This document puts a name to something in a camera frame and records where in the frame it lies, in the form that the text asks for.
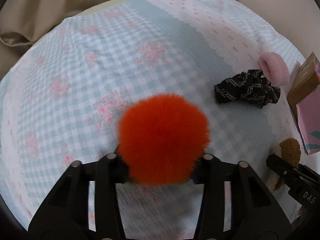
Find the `brown plush toy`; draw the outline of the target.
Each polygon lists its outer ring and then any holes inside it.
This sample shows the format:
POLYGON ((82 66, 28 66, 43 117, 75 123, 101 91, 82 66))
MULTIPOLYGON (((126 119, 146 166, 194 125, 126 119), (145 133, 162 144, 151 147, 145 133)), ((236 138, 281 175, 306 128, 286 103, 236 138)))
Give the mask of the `brown plush toy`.
MULTIPOLYGON (((273 145, 270 154, 281 157, 281 159, 297 168, 301 157, 300 144, 295 138, 287 138, 279 144, 273 145)), ((274 192, 284 185, 284 180, 275 172, 270 171, 265 180, 265 184, 271 192, 274 192)))

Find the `orange fur pompom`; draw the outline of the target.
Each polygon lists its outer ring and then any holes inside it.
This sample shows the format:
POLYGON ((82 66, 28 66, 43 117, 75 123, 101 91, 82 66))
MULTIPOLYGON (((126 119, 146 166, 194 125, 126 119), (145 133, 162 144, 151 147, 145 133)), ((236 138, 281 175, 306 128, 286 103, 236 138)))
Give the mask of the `orange fur pompom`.
POLYGON ((209 121, 177 94, 157 94, 130 106, 118 124, 118 153, 129 177, 145 185, 188 180, 210 143, 209 121))

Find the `cardboard box with pink flaps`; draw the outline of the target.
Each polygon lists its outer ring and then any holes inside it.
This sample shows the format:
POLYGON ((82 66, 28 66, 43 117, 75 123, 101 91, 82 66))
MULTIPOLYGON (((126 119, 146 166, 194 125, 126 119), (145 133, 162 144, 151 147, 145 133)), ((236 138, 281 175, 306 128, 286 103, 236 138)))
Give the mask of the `cardboard box with pink flaps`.
POLYGON ((319 152, 319 59, 311 53, 300 66, 287 94, 308 155, 319 152))

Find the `black patterned scrunchie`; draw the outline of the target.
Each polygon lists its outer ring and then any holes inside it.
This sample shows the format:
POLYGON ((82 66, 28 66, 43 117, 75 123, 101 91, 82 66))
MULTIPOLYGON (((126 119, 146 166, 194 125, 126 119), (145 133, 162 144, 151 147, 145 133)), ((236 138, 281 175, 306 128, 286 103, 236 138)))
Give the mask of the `black patterned scrunchie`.
POLYGON ((263 108, 269 103, 276 104, 281 91, 271 85, 262 70, 250 69, 216 84, 214 94, 218 104, 241 101, 263 108))

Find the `pink fluffy scrunchie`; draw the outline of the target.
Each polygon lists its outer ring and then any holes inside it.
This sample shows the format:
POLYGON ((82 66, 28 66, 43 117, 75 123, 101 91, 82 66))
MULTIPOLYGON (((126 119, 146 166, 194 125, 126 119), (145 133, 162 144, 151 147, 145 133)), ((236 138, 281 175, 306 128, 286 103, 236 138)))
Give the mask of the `pink fluffy scrunchie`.
POLYGON ((258 65, 272 86, 280 87, 289 83, 289 69, 279 54, 262 53, 259 56, 258 65))

